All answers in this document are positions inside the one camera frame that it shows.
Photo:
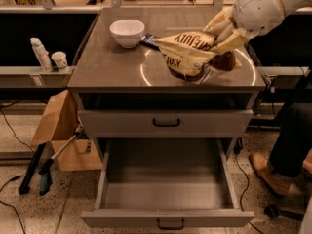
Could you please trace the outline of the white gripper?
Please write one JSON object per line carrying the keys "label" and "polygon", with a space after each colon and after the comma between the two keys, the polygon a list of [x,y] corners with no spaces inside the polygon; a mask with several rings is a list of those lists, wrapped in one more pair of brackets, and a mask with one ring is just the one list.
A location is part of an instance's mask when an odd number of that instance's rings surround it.
{"label": "white gripper", "polygon": [[[242,28],[235,29],[232,17]],[[250,38],[266,35],[284,18],[282,0],[236,0],[233,9],[223,8],[203,31],[213,36],[216,42],[210,51],[222,55],[243,46]]]}

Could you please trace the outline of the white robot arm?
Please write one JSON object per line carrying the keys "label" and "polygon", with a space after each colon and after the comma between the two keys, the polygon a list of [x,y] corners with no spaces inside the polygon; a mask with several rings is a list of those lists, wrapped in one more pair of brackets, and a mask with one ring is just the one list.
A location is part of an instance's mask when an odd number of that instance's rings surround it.
{"label": "white robot arm", "polygon": [[312,0],[236,0],[231,7],[217,13],[203,31],[221,43],[232,30],[241,29],[250,40],[266,35],[296,10],[311,6]]}

